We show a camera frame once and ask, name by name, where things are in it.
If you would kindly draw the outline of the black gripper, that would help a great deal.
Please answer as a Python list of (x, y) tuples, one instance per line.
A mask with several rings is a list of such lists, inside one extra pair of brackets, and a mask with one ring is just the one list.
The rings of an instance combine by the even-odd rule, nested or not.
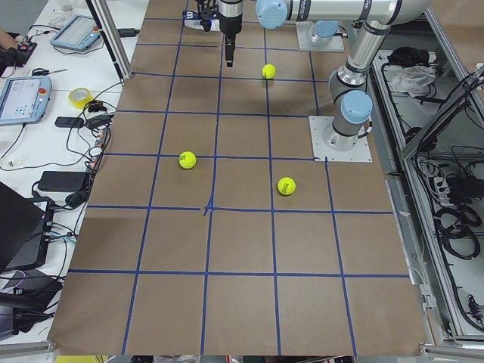
[(218, 5), (216, 0), (196, 0), (197, 13), (204, 31), (210, 31), (217, 19)]
[(234, 66), (236, 35), (241, 31), (243, 18), (242, 0), (218, 1), (220, 30), (225, 34), (225, 62), (227, 67)]

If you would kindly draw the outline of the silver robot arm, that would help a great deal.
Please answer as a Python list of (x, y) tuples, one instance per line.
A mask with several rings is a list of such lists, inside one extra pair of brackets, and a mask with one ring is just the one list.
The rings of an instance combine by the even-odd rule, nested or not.
[(393, 25), (407, 23), (428, 8), (428, 1), (257, 1), (256, 15), (266, 29), (277, 29), (288, 20), (355, 20), (362, 28), (344, 65), (330, 78), (335, 115), (323, 131), (327, 146), (351, 150), (372, 111), (363, 88), (366, 75), (386, 34)]

